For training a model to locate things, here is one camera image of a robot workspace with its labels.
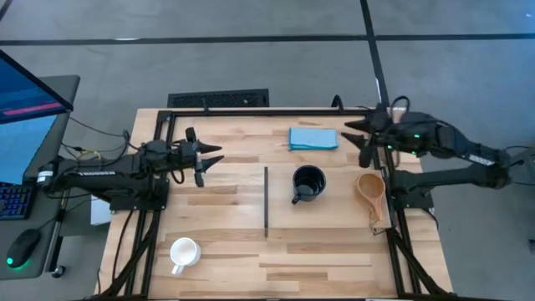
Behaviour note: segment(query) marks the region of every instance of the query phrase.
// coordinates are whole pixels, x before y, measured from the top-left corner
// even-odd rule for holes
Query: wooden table
[[[156,109],[138,110],[132,143],[152,139]],[[350,298],[395,297],[386,236],[369,229],[369,210],[355,196],[357,176],[378,172],[358,165],[359,150],[339,136],[330,151],[288,151],[291,126],[351,129],[344,122],[359,117],[179,117],[174,140],[194,126],[199,140],[225,155],[196,188],[192,171],[186,182],[171,181],[162,212],[149,298]],[[291,204],[292,175],[301,165],[320,167],[327,177],[324,193],[310,203]],[[264,167],[268,167],[268,236],[264,237]],[[402,155],[400,168],[421,172],[414,156]],[[127,212],[115,215],[100,267],[103,288],[111,271]],[[406,210],[414,253],[427,272],[451,291],[434,221],[421,210]],[[117,272],[130,257],[137,212],[126,229]],[[388,218],[374,225],[389,227]],[[190,237],[201,245],[199,263],[173,276],[171,244]],[[410,291],[406,262],[400,254],[405,289]],[[144,258],[137,269],[140,291]]]

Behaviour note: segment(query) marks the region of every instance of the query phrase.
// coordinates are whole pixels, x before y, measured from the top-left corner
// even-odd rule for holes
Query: concrete floor
[[[529,0],[369,0],[376,34],[535,33]],[[356,0],[17,0],[0,40],[365,34]],[[391,98],[494,147],[534,145],[535,40],[378,42]],[[131,129],[138,108],[169,93],[269,88],[272,106],[346,106],[379,100],[367,42],[2,47],[37,76],[79,74],[74,117],[101,130]],[[69,124],[64,142],[120,143]],[[463,166],[422,159],[425,171]],[[451,281],[464,296],[531,300],[535,294],[535,189],[452,186],[433,191]],[[1,300],[92,294],[106,232],[70,237],[63,278],[0,283]],[[78,261],[74,254],[81,254]]]

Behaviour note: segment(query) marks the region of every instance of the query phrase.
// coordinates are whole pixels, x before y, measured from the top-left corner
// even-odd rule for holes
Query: monitor screen
[[[72,109],[68,101],[0,50],[0,124]]]

